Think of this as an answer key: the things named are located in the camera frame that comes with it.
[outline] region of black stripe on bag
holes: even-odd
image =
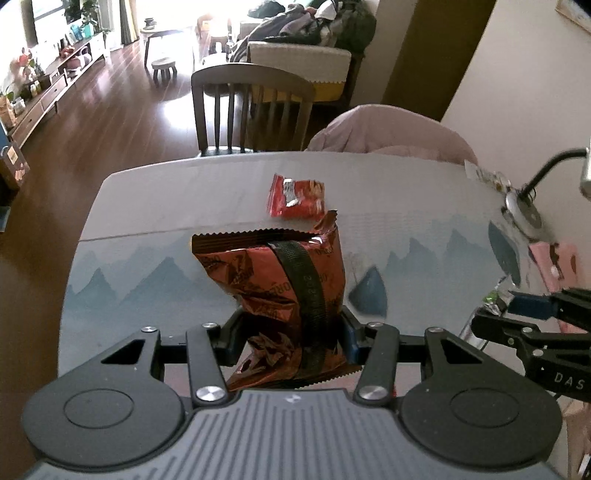
[[[300,304],[302,357],[296,377],[320,373],[326,347],[326,302],[320,276],[306,249],[296,241],[269,242]]]

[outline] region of blue vase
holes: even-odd
[[[82,29],[82,34],[85,38],[90,38],[92,35],[95,34],[95,28],[92,25],[92,23],[88,23],[84,26],[84,28]]]

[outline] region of desk lamp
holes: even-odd
[[[546,164],[535,174],[528,183],[526,183],[521,190],[511,190],[505,197],[505,206],[508,212],[513,217],[517,227],[526,236],[532,239],[538,239],[542,234],[542,219],[537,208],[534,206],[534,198],[532,192],[536,185],[546,176],[546,174],[558,163],[569,158],[583,157],[583,172],[581,174],[581,181],[579,189],[581,194],[589,201],[591,201],[591,148],[574,148],[572,150],[565,150],[556,154],[549,159]]]

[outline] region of gray ribbed plate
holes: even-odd
[[[411,443],[394,416],[343,390],[246,390],[228,407],[198,412],[185,434],[143,465],[76,473],[40,462],[34,480],[557,480],[547,465],[503,473],[463,470]]]

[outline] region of lamp arm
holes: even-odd
[[[534,178],[532,178],[528,183],[526,183],[523,188],[519,191],[518,197],[527,202],[528,197],[531,191],[536,187],[536,185],[546,176],[546,174],[554,168],[555,165],[562,162],[563,160],[568,160],[569,158],[578,158],[578,157],[586,157],[587,156],[587,148],[573,148],[571,150],[565,150],[556,154],[554,157],[549,159],[544,166],[540,169],[540,171],[535,174]]]

